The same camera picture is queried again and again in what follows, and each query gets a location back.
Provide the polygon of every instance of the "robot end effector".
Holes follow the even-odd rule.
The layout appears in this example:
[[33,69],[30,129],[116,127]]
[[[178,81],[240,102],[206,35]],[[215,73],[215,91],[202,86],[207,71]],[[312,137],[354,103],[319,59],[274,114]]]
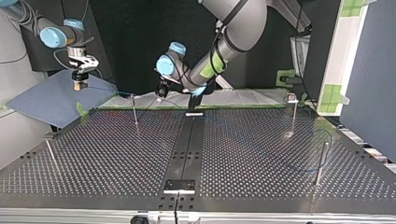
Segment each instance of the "robot end effector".
[[[200,95],[207,81],[220,75],[232,59],[252,49],[262,36],[267,19],[265,0],[200,0],[219,21],[215,40],[210,51],[192,69],[183,63],[186,48],[172,42],[169,50],[157,61],[161,74],[159,90],[164,91],[171,83],[180,84],[184,92]],[[166,97],[157,91],[160,97]]]
[[96,69],[99,62],[87,55],[84,35],[84,24],[74,19],[64,20],[64,25],[58,26],[49,19],[38,15],[32,7],[23,0],[0,0],[0,12],[18,25],[40,36],[42,42],[49,48],[67,47],[69,62],[73,66],[72,78],[75,90],[87,87],[88,73]]

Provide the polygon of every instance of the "white wall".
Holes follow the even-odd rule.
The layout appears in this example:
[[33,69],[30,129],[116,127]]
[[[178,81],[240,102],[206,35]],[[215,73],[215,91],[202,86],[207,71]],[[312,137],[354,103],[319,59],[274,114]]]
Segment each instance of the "white wall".
[[[32,72],[21,34],[0,14],[0,105],[33,87],[44,74]],[[40,144],[50,126],[11,110],[0,108],[0,169]]]

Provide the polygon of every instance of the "metal post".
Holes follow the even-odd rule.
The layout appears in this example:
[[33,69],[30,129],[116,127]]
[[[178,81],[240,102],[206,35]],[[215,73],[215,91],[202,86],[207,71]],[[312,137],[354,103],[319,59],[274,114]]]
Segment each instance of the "metal post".
[[326,154],[327,154],[328,150],[329,150],[329,143],[325,142],[323,144],[323,149],[322,149],[321,154],[320,154],[318,172],[317,172],[317,176],[315,177],[315,182],[314,182],[315,186],[319,186],[320,185],[320,179],[321,179],[321,175],[322,175],[322,171],[323,171],[323,165],[324,165],[324,162],[326,161]]
[[55,160],[55,155],[53,154],[52,147],[50,146],[50,140],[46,140],[47,147],[49,148],[49,154],[53,160]]
[[135,109],[135,101],[134,101],[134,94],[132,93],[131,94],[131,104],[132,104],[132,108],[134,109],[134,124],[138,124],[138,121],[137,121],[137,115],[136,115],[136,109]]
[[295,119],[296,119],[296,113],[297,113],[297,104],[298,104],[298,101],[294,104],[294,113],[293,113],[293,122],[295,121]]

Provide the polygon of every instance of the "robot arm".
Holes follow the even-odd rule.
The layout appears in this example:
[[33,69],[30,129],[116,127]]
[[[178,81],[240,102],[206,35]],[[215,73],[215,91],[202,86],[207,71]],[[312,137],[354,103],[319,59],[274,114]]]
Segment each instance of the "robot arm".
[[157,62],[157,71],[164,79],[182,85],[184,92],[193,95],[200,95],[209,79],[256,45],[267,20],[265,0],[200,0],[199,3],[222,22],[210,51],[190,69],[183,63],[186,48],[173,42]]
[[49,19],[38,15],[23,0],[0,0],[0,12],[12,21],[40,36],[43,43],[52,49],[67,47],[70,64],[75,68],[72,78],[75,90],[87,87],[88,73],[96,69],[99,62],[85,49],[84,24],[82,21],[66,19],[59,26]]

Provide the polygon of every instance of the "black cable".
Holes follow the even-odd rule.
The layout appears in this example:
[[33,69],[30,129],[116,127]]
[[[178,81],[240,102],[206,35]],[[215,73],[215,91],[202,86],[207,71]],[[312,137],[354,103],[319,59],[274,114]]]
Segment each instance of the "black cable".
[[21,56],[19,59],[12,60],[12,61],[8,61],[8,62],[0,62],[0,64],[5,64],[5,63],[16,63],[16,62],[19,62],[19,61],[23,60],[26,56],[27,56],[27,50],[25,51],[25,53],[23,54],[23,56]]
[[[217,29],[218,32],[216,33],[215,38],[214,38],[213,41],[212,41],[212,44],[211,44],[211,47],[210,47],[210,51],[209,51],[209,62],[210,62],[210,66],[212,67],[212,70],[215,72],[215,77],[218,76],[218,75],[221,75],[221,74],[224,72],[224,70],[226,69],[226,67],[227,67],[227,63],[224,62],[224,58],[222,57],[221,52],[219,51],[219,45],[218,45],[218,43],[219,43],[219,36],[220,36],[221,30],[222,30],[223,28],[224,28],[224,24],[221,25],[220,28]],[[221,60],[221,63],[222,63],[222,70],[223,70],[222,72],[217,71],[217,69],[216,69],[216,67],[215,67],[215,65],[214,65],[214,62],[213,62],[214,51],[216,51],[216,53],[218,54],[218,56],[219,56],[219,58],[220,58],[220,60]],[[191,77],[190,77],[190,76],[185,76],[185,77],[186,77],[186,79],[187,79],[193,86],[195,86],[195,87],[206,87],[206,86],[210,86],[210,85],[212,85],[212,83],[215,81],[215,78],[212,78],[206,85],[199,85],[199,84],[194,83],[194,82],[191,80]]]
[[180,196],[180,193],[177,194],[177,199],[176,199],[176,205],[175,205],[175,210],[174,210],[174,215],[175,215],[175,224],[178,224],[178,217],[177,217],[177,206],[178,206],[178,197]]
[[300,62],[299,62],[299,58],[298,58],[297,36],[298,36],[298,25],[299,25],[299,22],[300,22],[300,19],[301,19],[302,12],[303,12],[303,5],[300,6],[300,11],[298,12],[297,24],[296,24],[296,27],[295,27],[296,35],[294,37],[294,45],[295,45],[294,47],[295,47],[295,53],[296,53],[296,61],[297,61],[297,67],[298,67],[298,71],[299,71],[299,76],[297,76],[297,77],[299,77],[300,80],[303,82],[303,87],[304,87],[304,90],[305,90],[306,94],[308,95],[309,99],[311,100],[312,105],[314,106],[315,110],[318,111],[318,107],[313,102],[314,99],[311,97],[311,94],[309,94],[308,88],[305,86],[305,82],[304,82],[304,79],[302,77],[302,71],[301,71]]
[[84,21],[85,17],[87,17],[87,12],[88,12],[88,6],[89,5],[90,5],[90,0],[87,0],[86,6],[85,6],[85,9],[84,9],[84,14],[82,15],[82,18],[81,18],[82,21]]
[[4,115],[4,116],[1,116],[0,119],[6,118],[6,117],[8,117],[8,116],[10,116],[10,115],[12,115],[12,114],[14,114],[14,113],[16,113],[16,112],[17,112],[17,111],[12,111],[12,112],[9,113],[9,114],[6,114],[6,115]]

